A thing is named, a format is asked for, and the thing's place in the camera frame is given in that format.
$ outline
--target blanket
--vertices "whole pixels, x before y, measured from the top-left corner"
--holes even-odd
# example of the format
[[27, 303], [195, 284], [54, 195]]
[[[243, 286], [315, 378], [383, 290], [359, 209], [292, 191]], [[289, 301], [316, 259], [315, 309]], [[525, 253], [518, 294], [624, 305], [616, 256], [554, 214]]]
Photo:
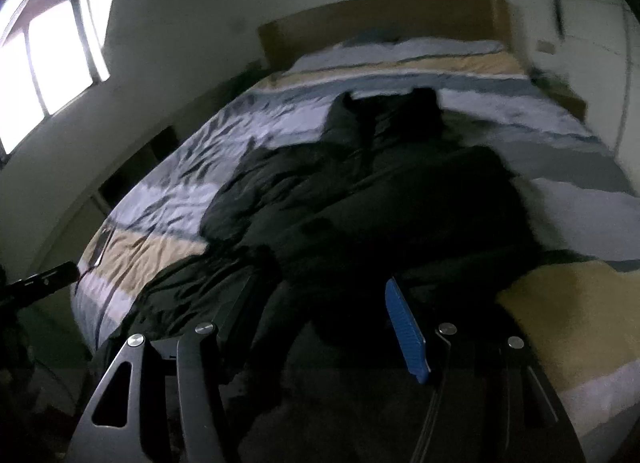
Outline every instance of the blanket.
[[[539, 248], [497, 154], [482, 146], [460, 148], [442, 139], [443, 129], [433, 90], [357, 101], [347, 94], [332, 104], [317, 142], [246, 153], [203, 216], [207, 252], [147, 284], [94, 364], [100, 360], [106, 369], [133, 332], [153, 340], [202, 321], [221, 327], [223, 306], [234, 302], [248, 274], [260, 271], [258, 294], [271, 298], [236, 381], [241, 388], [226, 401], [231, 433], [245, 447], [244, 438], [255, 435], [255, 419], [308, 403], [302, 392], [295, 404], [287, 395], [309, 385], [309, 369], [333, 370], [342, 380], [349, 371], [335, 358], [352, 358], [366, 346], [376, 353], [364, 363], [353, 360], [353, 369], [375, 374], [402, 368], [384, 304], [392, 275], [411, 286], [431, 323], [448, 319], [484, 331], [489, 321], [495, 327], [488, 319], [495, 315], [489, 312], [495, 294], [537, 264]], [[306, 325], [316, 340], [302, 335]], [[318, 344], [334, 356], [301, 364], [291, 353], [294, 344], [307, 357]], [[284, 367], [307, 371], [292, 388], [281, 385]], [[387, 377], [386, 385], [369, 390], [369, 403], [403, 398], [400, 384], [407, 382], [397, 374]], [[413, 387], [415, 395], [426, 393], [416, 382]], [[344, 406], [362, 399], [365, 388], [353, 382], [350, 392], [329, 387], [328, 394], [315, 395]], [[367, 400], [360, 406], [367, 407]], [[334, 414], [338, 424], [346, 420]], [[417, 433], [411, 439], [407, 428], [418, 424], [398, 418], [380, 445], [392, 453], [399, 439], [409, 438], [402, 451], [410, 450]], [[276, 426], [273, 435], [286, 436], [291, 419], [274, 421]], [[362, 428], [361, 434], [372, 432]], [[335, 451], [334, 443], [314, 442], [319, 457]], [[302, 445], [290, 446], [289, 454]], [[355, 439], [345, 439], [344, 446], [357, 461], [379, 461]], [[271, 449], [269, 443], [260, 448], [263, 454]]]
[[[108, 218], [116, 232], [104, 260], [72, 295], [87, 345], [95, 351], [103, 344], [163, 268], [204, 252], [207, 243], [198, 234], [202, 216], [248, 149], [318, 141], [328, 109], [343, 92], [359, 98], [415, 87], [437, 90], [445, 133], [465, 146], [491, 148], [516, 174], [514, 185], [545, 253], [530, 279], [525, 276], [527, 286], [516, 281], [514, 288], [529, 288], [529, 299], [538, 306], [531, 308], [534, 314], [523, 300], [499, 299], [532, 339], [583, 448], [591, 451], [592, 461], [606, 461], [638, 416], [631, 413], [640, 403], [632, 369], [639, 335], [612, 326], [620, 318], [633, 324], [631, 310], [640, 306], [640, 202], [612, 153], [533, 86], [506, 52], [276, 74], [225, 106]], [[79, 263], [82, 271], [95, 240]], [[589, 275], [593, 263], [600, 267], [597, 283]], [[564, 289], [572, 294], [562, 301], [565, 309], [553, 297], [538, 295], [555, 287], [543, 287], [547, 280], [538, 277], [550, 269], [572, 274]], [[625, 299], [610, 287], [624, 287]], [[599, 292], [610, 298], [594, 305], [592, 295]], [[565, 330], [572, 332], [569, 344], [564, 335], [540, 341], [547, 316], [571, 324]], [[586, 341], [602, 331], [610, 352], [623, 353], [607, 357], [606, 364], [599, 360], [604, 349], [591, 350]], [[577, 356], [568, 357], [577, 346]]]

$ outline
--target window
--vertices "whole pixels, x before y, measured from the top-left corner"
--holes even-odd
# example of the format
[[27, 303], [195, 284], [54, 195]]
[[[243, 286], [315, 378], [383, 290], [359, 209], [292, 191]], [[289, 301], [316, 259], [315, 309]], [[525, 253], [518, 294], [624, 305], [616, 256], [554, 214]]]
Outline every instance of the window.
[[0, 48], [0, 162], [47, 117], [109, 77], [87, 0], [21, 15]]

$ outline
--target silver bolt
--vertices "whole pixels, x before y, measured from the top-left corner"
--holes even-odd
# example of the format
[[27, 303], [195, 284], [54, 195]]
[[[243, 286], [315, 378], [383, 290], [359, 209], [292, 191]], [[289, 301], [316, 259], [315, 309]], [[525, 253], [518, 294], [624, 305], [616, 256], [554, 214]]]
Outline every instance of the silver bolt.
[[458, 328], [450, 322], [443, 322], [438, 326], [438, 331], [443, 335], [455, 335], [458, 332]]
[[201, 322], [196, 326], [196, 333], [198, 335], [207, 335], [213, 331], [213, 324], [210, 322]]
[[509, 337], [507, 339], [507, 344], [509, 345], [510, 348], [513, 348], [513, 349], [524, 348], [524, 340], [522, 340], [520, 337]]
[[127, 339], [127, 344], [132, 348], [140, 346], [145, 341], [145, 336], [140, 333], [134, 333]]

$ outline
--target grey stripe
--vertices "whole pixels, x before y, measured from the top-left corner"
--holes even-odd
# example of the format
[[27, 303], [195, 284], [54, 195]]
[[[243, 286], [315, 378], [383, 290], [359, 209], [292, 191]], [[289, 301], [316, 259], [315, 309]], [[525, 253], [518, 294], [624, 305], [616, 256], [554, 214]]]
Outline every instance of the grey stripe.
[[100, 314], [100, 305], [87, 296], [84, 290], [86, 284], [88, 284], [87, 281], [83, 279], [80, 281], [78, 291], [71, 294], [71, 310], [84, 344], [94, 352], [95, 321]]
[[111, 317], [105, 315], [102, 318], [102, 321], [98, 324], [96, 330], [96, 351], [100, 348], [102, 343], [109, 338], [109, 335], [118, 329], [118, 326], [120, 326], [120, 323], [116, 323], [111, 319]]
[[523, 78], [485, 78], [445, 72], [404, 73], [396, 75], [363, 75], [354, 78], [333, 79], [321, 84], [293, 86], [282, 91], [270, 92], [251, 89], [229, 104], [234, 112], [246, 110], [246, 103], [261, 106], [267, 103], [287, 104], [309, 98], [336, 96], [345, 91], [406, 90], [414, 87], [452, 89], [496, 93], [511, 97], [529, 96], [546, 99], [538, 88]]
[[548, 250], [542, 253], [540, 265], [568, 265], [570, 263], [584, 263], [597, 258], [592, 255], [580, 255], [571, 250]]
[[640, 417], [640, 403], [601, 423], [580, 438], [588, 463], [606, 463], [613, 457]]
[[572, 250], [605, 261], [640, 259], [640, 200], [544, 178], [513, 181], [531, 228], [548, 250]]
[[[198, 218], [197, 220], [194, 219], [192, 222], [187, 222], [186, 228], [197, 230], [201, 218], [202, 217]], [[197, 233], [197, 231], [195, 233], [191, 233], [189, 231], [180, 230], [175, 226], [167, 225], [166, 223], [159, 223], [157, 221], [154, 221], [153, 219], [149, 219], [147, 221], [141, 220], [132, 225], [125, 225], [117, 222], [114, 223], [119, 229], [126, 230], [127, 232], [151, 235], [158, 238], [164, 236], [174, 237], [175, 239], [190, 241], [191, 243], [206, 244], [206, 241]]]
[[625, 25], [625, 37], [626, 37], [626, 64], [625, 64], [625, 99], [622, 104], [622, 115], [620, 116], [620, 123], [618, 125], [618, 135], [616, 136], [616, 143], [613, 146], [613, 151], [618, 154], [620, 150], [620, 144], [622, 143], [622, 137], [625, 135], [626, 119], [629, 114], [629, 98], [631, 97], [631, 75], [633, 64], [631, 63], [631, 34], [629, 29], [629, 14], [626, 10], [622, 10], [623, 24]]
[[640, 269], [640, 259], [634, 259], [633, 261], [608, 261], [607, 265], [615, 271], [626, 273], [628, 271], [636, 271], [637, 269]]
[[486, 120], [474, 120], [456, 112], [445, 112], [443, 118], [447, 129], [452, 132], [451, 138], [460, 140], [468, 147], [490, 146], [500, 142], [533, 142], [612, 157], [612, 153], [595, 136], [557, 135], [519, 124], [503, 125]]
[[105, 316], [105, 313], [107, 312], [107, 308], [109, 307], [109, 305], [111, 303], [111, 299], [113, 299], [113, 294], [116, 291], [119, 291], [118, 287], [117, 286], [112, 286], [111, 287], [111, 291], [109, 292], [109, 295], [107, 295], [107, 298], [104, 300], [104, 303], [102, 303], [102, 306], [100, 308], [100, 313], [98, 313], [98, 316], [97, 316], [97, 318], [95, 320], [95, 335], [94, 335], [94, 348], [95, 348], [95, 351], [97, 351], [98, 348], [100, 347], [100, 344], [102, 344], [102, 339], [106, 338], [104, 335], [100, 335], [100, 332], [102, 331], [102, 329], [104, 327], [106, 327], [107, 329], [112, 327], [113, 329], [111, 329], [111, 331], [107, 335], [107, 336], [109, 336], [118, 327], [118, 325], [116, 323], [114, 323], [114, 321], [111, 320], [110, 317]]
[[630, 183], [612, 157], [559, 149], [532, 142], [493, 141], [508, 167], [526, 178], [570, 182], [580, 188], [634, 194]]

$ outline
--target phone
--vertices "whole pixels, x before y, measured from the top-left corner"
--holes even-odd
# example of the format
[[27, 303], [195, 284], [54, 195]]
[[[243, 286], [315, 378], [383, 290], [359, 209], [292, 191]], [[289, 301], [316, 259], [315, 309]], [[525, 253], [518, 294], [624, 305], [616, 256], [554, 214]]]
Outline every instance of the phone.
[[100, 230], [100, 236], [98, 237], [98, 241], [95, 244], [94, 253], [91, 254], [91, 259], [89, 260], [89, 269], [93, 269], [96, 266], [100, 265], [102, 262], [102, 258], [104, 257], [104, 252], [109, 245], [109, 241], [111, 241], [111, 237], [113, 236], [116, 227], [110, 223], [105, 223], [102, 226], [102, 230]]

